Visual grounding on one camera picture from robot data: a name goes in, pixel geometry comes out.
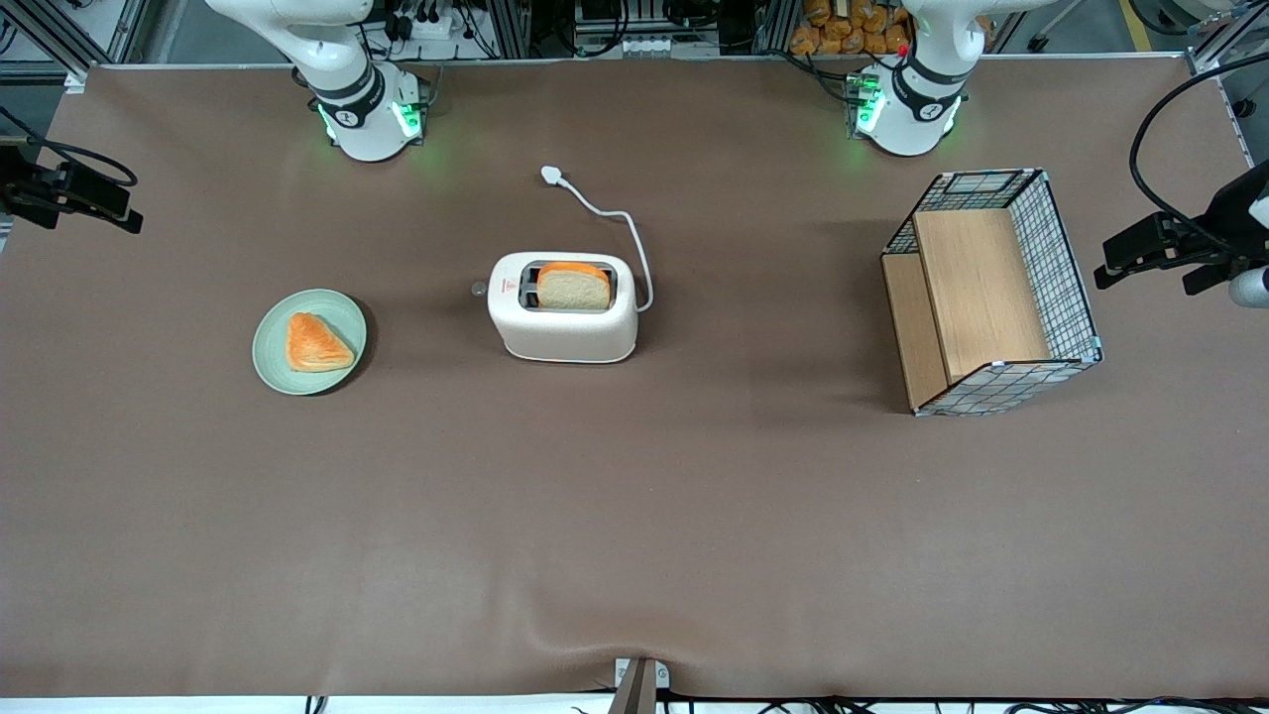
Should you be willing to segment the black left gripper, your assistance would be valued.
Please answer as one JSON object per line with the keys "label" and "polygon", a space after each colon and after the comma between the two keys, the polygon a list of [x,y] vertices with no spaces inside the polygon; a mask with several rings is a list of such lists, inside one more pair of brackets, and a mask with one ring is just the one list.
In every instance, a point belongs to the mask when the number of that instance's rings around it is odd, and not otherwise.
{"label": "black left gripper", "polygon": [[[1206,230],[1228,245],[1231,257],[1246,257],[1256,268],[1268,261],[1268,164],[1233,178],[1214,191],[1203,213]],[[1098,290],[1107,290],[1128,276],[1152,270],[1174,270],[1184,264],[1206,261],[1207,238],[1187,223],[1155,212],[1104,243],[1104,264],[1094,271]]]}

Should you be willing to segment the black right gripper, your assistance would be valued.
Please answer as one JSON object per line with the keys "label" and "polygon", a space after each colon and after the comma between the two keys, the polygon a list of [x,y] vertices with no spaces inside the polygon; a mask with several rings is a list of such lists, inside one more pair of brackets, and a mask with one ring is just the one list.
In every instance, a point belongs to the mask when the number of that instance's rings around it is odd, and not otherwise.
{"label": "black right gripper", "polygon": [[104,221],[129,235],[140,235],[143,226],[143,216],[129,204],[126,188],[81,164],[38,166],[19,148],[1,150],[1,203],[8,216],[44,230],[58,227],[61,212]]}

